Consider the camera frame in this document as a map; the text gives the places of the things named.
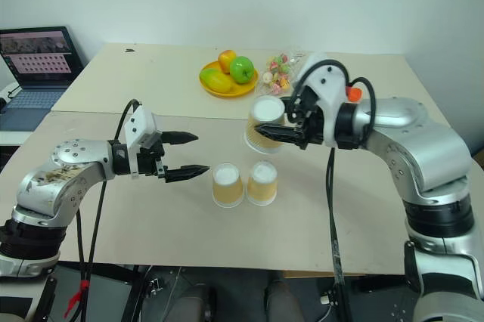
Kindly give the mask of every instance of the laptop screen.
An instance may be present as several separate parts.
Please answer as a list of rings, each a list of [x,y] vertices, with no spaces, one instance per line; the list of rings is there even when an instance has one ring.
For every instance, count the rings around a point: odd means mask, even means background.
[[[23,88],[66,88],[82,64],[65,27],[1,29],[0,53]]]

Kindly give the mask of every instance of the red cable tie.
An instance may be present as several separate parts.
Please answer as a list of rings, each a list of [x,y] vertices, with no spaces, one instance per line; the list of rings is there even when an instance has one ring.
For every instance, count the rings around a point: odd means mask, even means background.
[[[84,292],[88,288],[89,288],[89,281],[82,279],[81,285],[79,287],[79,291],[71,299],[69,299],[69,304],[67,305],[66,313],[64,313],[64,318],[67,318],[67,315],[74,308],[74,305],[76,305],[77,302],[81,302],[82,292]]]

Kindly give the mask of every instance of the plastic bag of candy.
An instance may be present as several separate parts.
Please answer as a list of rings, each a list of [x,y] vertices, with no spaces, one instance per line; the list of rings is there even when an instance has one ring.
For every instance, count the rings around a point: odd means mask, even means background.
[[[304,64],[305,53],[302,51],[285,51],[267,60],[266,68],[260,73],[256,92],[258,94],[287,95],[292,92],[292,84]]]

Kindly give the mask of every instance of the yellow cup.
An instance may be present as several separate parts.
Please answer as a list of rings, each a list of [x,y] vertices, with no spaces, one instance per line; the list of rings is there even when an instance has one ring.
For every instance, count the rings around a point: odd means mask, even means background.
[[[250,109],[244,134],[246,143],[257,152],[276,153],[282,143],[266,138],[254,129],[256,125],[266,122],[284,125],[284,103],[281,99],[271,95],[258,97]]]
[[[247,182],[247,199],[258,206],[267,206],[278,193],[278,170],[269,161],[254,165]]]
[[[237,166],[221,163],[213,170],[213,201],[221,207],[239,205],[244,200],[244,186]]]

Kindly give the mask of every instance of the white wall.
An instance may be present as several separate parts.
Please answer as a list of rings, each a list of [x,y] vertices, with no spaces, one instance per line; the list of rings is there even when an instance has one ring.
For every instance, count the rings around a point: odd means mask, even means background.
[[[484,0],[0,0],[2,28],[56,24],[87,59],[105,42],[403,53],[484,147]]]

